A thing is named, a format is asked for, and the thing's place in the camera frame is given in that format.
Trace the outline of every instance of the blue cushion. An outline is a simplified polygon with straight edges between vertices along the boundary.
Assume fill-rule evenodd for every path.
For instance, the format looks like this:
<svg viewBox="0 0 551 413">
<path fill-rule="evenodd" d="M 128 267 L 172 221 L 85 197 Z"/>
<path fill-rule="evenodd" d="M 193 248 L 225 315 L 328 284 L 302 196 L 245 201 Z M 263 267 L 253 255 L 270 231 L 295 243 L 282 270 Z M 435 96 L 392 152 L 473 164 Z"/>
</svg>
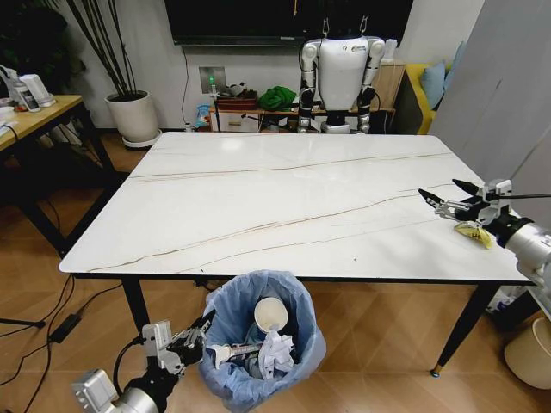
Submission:
<svg viewBox="0 0 551 413">
<path fill-rule="evenodd" d="M 426 94 L 431 109 L 442 99 L 444 94 L 444 78 L 446 77 L 446 66 L 444 62 L 427 67 L 421 75 L 421 87 Z"/>
<path fill-rule="evenodd" d="M 455 69 L 457 69 L 459 62 L 461 62 L 461 58 L 463 57 L 463 53 L 465 52 L 465 45 L 466 43 L 462 41 L 459 47 L 457 47 L 457 52 L 455 52 L 455 57 L 454 57 L 453 63 L 451 64 L 451 69 L 449 69 L 448 75 L 446 76 L 446 80 L 444 80 L 445 92 L 448 91 L 448 88 L 451 85 L 451 81 L 454 78 Z"/>
</svg>

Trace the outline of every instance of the tv screen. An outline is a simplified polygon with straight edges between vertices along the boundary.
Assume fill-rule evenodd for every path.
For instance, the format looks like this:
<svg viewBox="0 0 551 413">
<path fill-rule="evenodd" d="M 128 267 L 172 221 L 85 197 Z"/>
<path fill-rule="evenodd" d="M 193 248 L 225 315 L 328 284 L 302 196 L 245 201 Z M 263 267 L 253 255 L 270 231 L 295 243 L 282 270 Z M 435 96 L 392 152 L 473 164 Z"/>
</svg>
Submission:
<svg viewBox="0 0 551 413">
<path fill-rule="evenodd" d="M 299 46 L 322 37 L 329 18 L 329 37 L 365 35 L 400 43 L 413 0 L 164 0 L 170 30 L 178 45 Z"/>
</svg>

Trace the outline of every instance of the marble vein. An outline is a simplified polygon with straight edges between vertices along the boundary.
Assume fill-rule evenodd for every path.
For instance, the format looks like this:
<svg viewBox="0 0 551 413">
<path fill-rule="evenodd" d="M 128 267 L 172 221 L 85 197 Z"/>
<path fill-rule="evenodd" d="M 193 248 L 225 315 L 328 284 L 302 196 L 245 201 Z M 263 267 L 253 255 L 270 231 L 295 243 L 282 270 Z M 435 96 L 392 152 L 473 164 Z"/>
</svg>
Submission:
<svg viewBox="0 0 551 413">
<path fill-rule="evenodd" d="M 209 262 L 204 262 L 201 265 L 196 265 L 196 266 L 191 267 L 191 268 L 183 269 L 181 271 L 176 272 L 176 274 L 183 274 L 183 273 L 187 273 L 188 271 L 192 271 L 194 269 L 201 269 L 201 267 L 205 267 L 206 265 L 214 264 L 216 262 L 221 262 L 221 261 L 224 261 L 224 260 L 228 260 L 230 258 L 235 258 L 236 256 L 246 256 L 248 254 L 254 254 L 256 252 L 263 252 L 263 251 L 269 251 L 269 250 L 278 250 L 278 249 L 281 249 L 281 248 L 288 248 L 288 247 L 298 247 L 298 246 L 301 246 L 301 245 L 311 245 L 311 244 L 315 244 L 315 243 L 330 243 L 332 241 L 339 241 L 339 240 L 342 240 L 342 239 L 363 237 L 365 235 L 374 234 L 376 232 L 381 232 L 381 231 L 388 231 L 388 230 L 394 230 L 394 229 L 397 229 L 397 228 L 405 228 L 407 226 L 426 224 L 427 222 L 432 222 L 432 221 L 438 221 L 438 218 L 427 219 L 425 221 L 412 222 L 410 224 L 405 224 L 405 225 L 397 225 L 397 226 L 391 226 L 391 227 L 387 227 L 387 228 L 381 228 L 379 230 L 363 231 L 363 232 L 359 232 L 357 234 L 344 235 L 342 237 L 334 237 L 334 238 L 321 239 L 321 240 L 316 240 L 316 241 L 305 241 L 304 243 L 285 243 L 285 244 L 281 244 L 281 245 L 273 245 L 273 246 L 270 246 L 270 247 L 259 248 L 257 250 L 249 250 L 249 251 L 239 252 L 237 254 L 231 254 L 230 256 L 223 256 L 221 258 L 218 258 L 216 260 L 212 260 L 212 261 L 209 261 Z"/>
<path fill-rule="evenodd" d="M 153 257 L 156 257 L 156 256 L 168 256 L 168 255 L 171 255 L 171 254 L 176 254 L 176 253 L 179 253 L 179 252 L 182 252 L 182 251 L 185 251 L 185 250 L 190 250 L 192 248 L 196 248 L 196 247 L 205 245 L 206 243 L 224 241 L 224 240 L 227 240 L 229 238 L 239 237 L 239 236 L 246 235 L 246 234 L 249 234 L 249 233 L 254 232 L 254 231 L 262 231 L 262 230 L 267 230 L 267 229 L 276 229 L 276 228 L 282 228 L 284 226 L 289 226 L 289 225 L 302 224 L 302 223 L 317 220 L 317 219 L 332 218 L 332 217 L 336 217 L 338 215 L 343 215 L 343 214 L 346 214 L 346 213 L 353 213 L 353 212 L 356 212 L 356 211 L 366 210 L 370 207 L 375 207 L 375 206 L 378 206 L 378 205 L 383 204 L 385 202 L 389 202 L 391 200 L 397 200 L 397 199 L 400 199 L 400 198 L 418 197 L 418 196 L 419 196 L 418 194 L 398 195 L 398 196 L 394 196 L 394 197 L 391 197 L 391 198 L 387 198 L 385 200 L 376 201 L 376 202 L 371 203 L 369 205 L 357 206 L 355 208 L 350 208 L 350 209 L 346 209 L 346 210 L 343 210 L 343 211 L 337 211 L 335 213 L 327 213 L 327 214 L 324 214 L 324 215 L 318 215 L 318 216 L 314 216 L 314 217 L 306 217 L 306 218 L 293 219 L 293 220 L 283 221 L 283 222 L 271 222 L 271 223 L 268 223 L 268 224 L 262 224 L 262 225 L 254 226 L 252 228 L 246 228 L 246 229 L 243 229 L 243 230 L 231 232 L 229 234 L 221 235 L 221 236 L 218 236 L 218 237 L 212 237 L 212 238 L 204 239 L 204 240 L 201 240 L 201 241 L 197 241 L 195 243 L 189 243 L 189 244 L 184 245 L 181 248 L 177 248 L 177 249 L 173 249 L 173 250 L 169 250 L 169 251 L 164 251 L 164 252 L 158 252 L 158 253 L 150 254 L 150 255 L 147 255 L 147 256 L 140 256 L 138 258 L 132 259 L 131 261 L 123 262 L 121 264 L 89 269 L 86 272 L 96 273 L 96 272 L 102 272 L 102 271 L 113 269 L 113 268 L 121 268 L 121 267 L 125 267 L 126 265 L 132 265 L 132 264 L 135 264 L 136 262 L 143 261 L 147 258 L 153 258 Z"/>
<path fill-rule="evenodd" d="M 352 162 L 361 162 L 361 161 L 370 161 L 370 160 L 382 160 L 382 161 L 397 161 L 403 159 L 413 159 L 420 157 L 438 157 L 442 155 L 453 155 L 452 152 L 439 152 L 439 153 L 429 153 L 422 155 L 411 155 L 407 157 L 389 157 L 389 155 L 381 155 L 377 157 L 357 157 L 353 159 L 338 159 L 336 161 L 326 161 L 319 163 L 307 163 L 304 165 L 295 165 L 287 166 L 281 168 L 255 168 L 250 170 L 206 170 L 206 171 L 197 171 L 197 172 L 174 172 L 170 174 L 150 174 L 150 175 L 136 175 L 129 176 L 128 179 L 139 179 L 139 178 L 152 178 L 152 179 L 140 179 L 140 182 L 151 182 L 151 181 L 163 181 L 163 180 L 173 180 L 173 179 L 193 179 L 193 178 L 203 178 L 208 176 L 220 176 L 225 174 L 242 174 L 249 172 L 270 172 L 270 171 L 281 171 L 281 170 L 300 170 L 303 168 L 312 168 L 317 166 L 326 166 L 339 163 L 352 163 Z"/>
</svg>

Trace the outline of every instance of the yellow sofa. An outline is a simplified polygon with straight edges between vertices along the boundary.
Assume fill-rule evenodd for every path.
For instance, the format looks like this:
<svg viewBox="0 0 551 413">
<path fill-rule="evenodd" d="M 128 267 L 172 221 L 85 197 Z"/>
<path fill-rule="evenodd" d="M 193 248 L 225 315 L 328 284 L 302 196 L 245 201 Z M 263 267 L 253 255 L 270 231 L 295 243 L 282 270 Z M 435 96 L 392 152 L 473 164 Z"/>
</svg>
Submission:
<svg viewBox="0 0 551 413">
<path fill-rule="evenodd" d="M 427 96 L 421 87 L 421 76 L 426 64 L 406 65 L 406 76 L 402 80 L 396 97 L 396 115 L 394 128 L 396 133 L 407 135 L 426 135 L 436 116 L 436 110 L 430 109 Z"/>
</svg>

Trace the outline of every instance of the black table frame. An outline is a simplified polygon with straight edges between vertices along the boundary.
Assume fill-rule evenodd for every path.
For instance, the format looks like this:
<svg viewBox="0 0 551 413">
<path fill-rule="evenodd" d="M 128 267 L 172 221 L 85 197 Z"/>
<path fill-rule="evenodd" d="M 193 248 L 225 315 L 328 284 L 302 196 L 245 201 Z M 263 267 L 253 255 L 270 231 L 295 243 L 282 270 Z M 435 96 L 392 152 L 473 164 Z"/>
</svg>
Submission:
<svg viewBox="0 0 551 413">
<path fill-rule="evenodd" d="M 79 102 L 77 105 L 72 108 L 68 108 L 63 113 L 58 114 L 43 126 L 38 127 L 36 130 L 28 133 L 22 138 L 15 137 L 16 141 L 13 145 L 0 151 L 0 182 L 5 182 L 5 180 L 9 180 L 3 166 L 6 159 L 9 157 L 22 157 L 28 145 L 31 145 L 36 139 L 45 133 L 50 132 L 54 129 L 54 127 L 61 124 L 66 124 L 72 118 L 77 118 L 82 123 L 84 135 L 91 142 L 92 147 L 94 148 L 96 155 L 98 156 L 100 163 L 106 172 L 107 179 L 104 190 L 80 219 L 80 221 L 75 225 L 71 233 L 67 237 L 64 237 L 63 234 L 61 234 L 60 230 L 40 209 L 36 203 L 36 197 L 28 193 L 27 188 L 18 188 L 17 186 L 13 186 L 9 189 L 10 200 L 17 205 L 23 214 L 33 223 L 36 229 L 38 229 L 42 236 L 54 247 L 54 249 L 56 249 L 61 257 L 65 256 L 75 242 L 81 237 L 86 228 L 90 226 L 97 214 L 103 209 L 103 207 L 105 207 L 113 194 L 122 184 L 125 176 L 124 174 L 119 174 L 111 163 L 111 159 L 103 146 L 99 133 L 90 118 L 90 112 L 86 109 L 83 102 Z M 42 328 L 46 325 L 44 321 L 32 322 L 7 318 L 0 318 L 0 323 L 28 325 L 37 328 Z"/>
<path fill-rule="evenodd" d="M 128 307 L 132 313 L 136 329 L 141 334 L 144 325 L 150 323 L 144 294 L 139 283 L 140 280 L 194 280 L 202 283 L 207 280 L 229 280 L 232 277 L 226 275 L 181 275 L 181 274 L 105 274 L 105 273 L 76 273 L 77 278 L 120 280 L 127 297 Z M 398 283 L 398 284 L 451 284 L 451 285 L 475 285 L 471 298 L 465 305 L 461 315 L 452 329 L 436 365 L 430 374 L 440 377 L 440 371 L 454 355 L 455 351 L 463 343 L 484 313 L 488 304 L 501 286 L 533 286 L 529 281 L 494 281 L 494 280 L 429 280 L 429 279 L 385 279 L 385 278 L 341 278 L 341 277 L 298 277 L 301 281 L 327 281 L 327 282 L 367 282 L 367 283 Z"/>
</svg>

